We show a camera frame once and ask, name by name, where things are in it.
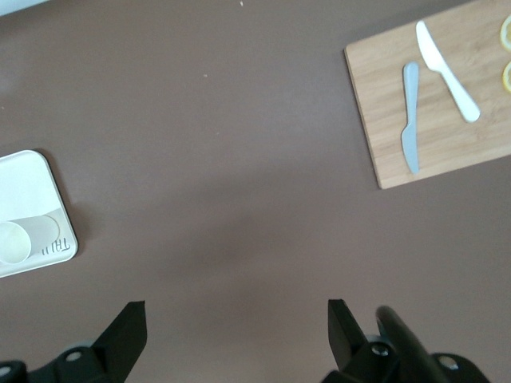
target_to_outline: wooden cutting board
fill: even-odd
[[[381,188],[406,184],[511,154],[511,93],[502,73],[511,61],[500,43],[511,0],[478,0],[424,18],[447,64],[481,109],[466,123],[440,74],[422,60],[412,22],[350,44],[351,80]],[[406,125],[403,66],[419,64],[417,141],[420,171],[402,153]]]

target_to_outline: white plastic tray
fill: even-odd
[[[24,150],[0,158],[0,222],[36,215],[55,219],[59,237],[23,262],[0,263],[0,278],[67,261],[78,251],[76,236],[45,157]]]

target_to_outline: brown tabletop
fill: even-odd
[[[55,0],[0,18],[0,156],[46,156],[80,243],[0,279],[0,360],[35,369],[145,300],[127,381],[317,382],[343,298],[366,333],[387,304],[430,352],[508,381],[511,159],[379,190],[343,56],[461,3]]]

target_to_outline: butter knife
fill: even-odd
[[[406,127],[401,133],[402,152],[408,168],[418,173],[417,154],[417,95],[418,95],[418,63],[411,61],[402,70],[406,99]]]
[[[453,96],[454,102],[460,109],[461,115],[466,122],[475,122],[481,115],[479,107],[463,88],[460,81],[454,76],[453,71],[450,70],[442,54],[435,45],[429,30],[424,21],[420,21],[415,26],[417,34],[418,48],[421,51],[422,58],[428,68],[434,72],[442,75],[444,81]]]

